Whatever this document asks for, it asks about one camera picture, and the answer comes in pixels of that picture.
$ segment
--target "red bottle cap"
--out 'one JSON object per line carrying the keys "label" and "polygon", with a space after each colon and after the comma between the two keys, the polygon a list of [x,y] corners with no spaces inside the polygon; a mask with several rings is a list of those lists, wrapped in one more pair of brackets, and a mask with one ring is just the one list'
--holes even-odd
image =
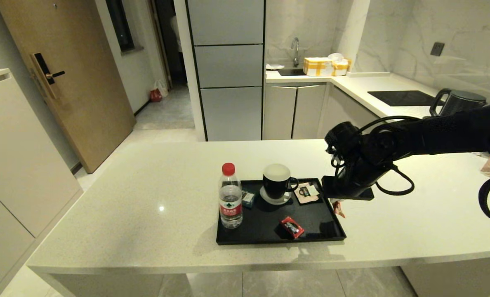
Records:
{"label": "red bottle cap", "polygon": [[234,167],[234,164],[232,163],[225,163],[223,164],[223,167],[221,167],[221,170],[223,171],[223,174],[229,177],[230,175],[233,175],[236,172],[236,168]]}

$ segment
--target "electric kettle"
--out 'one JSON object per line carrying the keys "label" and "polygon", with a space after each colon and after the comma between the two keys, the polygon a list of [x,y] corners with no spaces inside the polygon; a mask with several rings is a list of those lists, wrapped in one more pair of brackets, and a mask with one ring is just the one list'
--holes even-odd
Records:
{"label": "electric kettle", "polygon": [[[447,100],[441,107],[439,113],[436,112],[436,106],[443,97],[447,94]],[[485,97],[466,91],[458,91],[451,89],[442,89],[436,95],[434,103],[430,107],[431,116],[448,116],[460,111],[469,111],[471,109],[479,108],[487,103]]]}

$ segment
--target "window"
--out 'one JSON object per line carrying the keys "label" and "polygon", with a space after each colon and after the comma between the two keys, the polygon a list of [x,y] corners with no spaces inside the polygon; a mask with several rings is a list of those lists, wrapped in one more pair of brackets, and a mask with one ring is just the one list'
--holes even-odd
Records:
{"label": "window", "polygon": [[113,22],[113,28],[115,28],[115,34],[117,34],[120,50],[124,52],[134,49],[135,46],[122,0],[106,0],[106,3],[111,21]]}

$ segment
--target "kitchen island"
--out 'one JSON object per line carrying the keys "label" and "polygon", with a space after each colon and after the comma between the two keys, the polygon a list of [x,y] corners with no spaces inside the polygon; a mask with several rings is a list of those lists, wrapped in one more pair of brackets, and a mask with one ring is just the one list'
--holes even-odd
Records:
{"label": "kitchen island", "polygon": [[[154,144],[132,148],[79,199],[28,266],[60,293],[88,275],[345,269],[490,257],[490,219],[477,192],[486,159],[462,153],[396,162],[415,182],[393,197],[343,202],[344,241],[218,246],[217,180],[233,162],[241,180],[282,163],[297,178],[332,175],[321,139]],[[407,188],[394,173],[380,184]]]}

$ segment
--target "wall outlet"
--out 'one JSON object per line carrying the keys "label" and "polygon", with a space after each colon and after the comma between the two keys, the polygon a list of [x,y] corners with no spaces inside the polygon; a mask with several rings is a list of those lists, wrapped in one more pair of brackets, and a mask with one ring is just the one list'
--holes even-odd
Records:
{"label": "wall outlet", "polygon": [[432,56],[441,56],[443,47],[445,47],[445,44],[443,42],[434,42],[434,46],[432,47],[432,51],[430,52],[430,54]]}

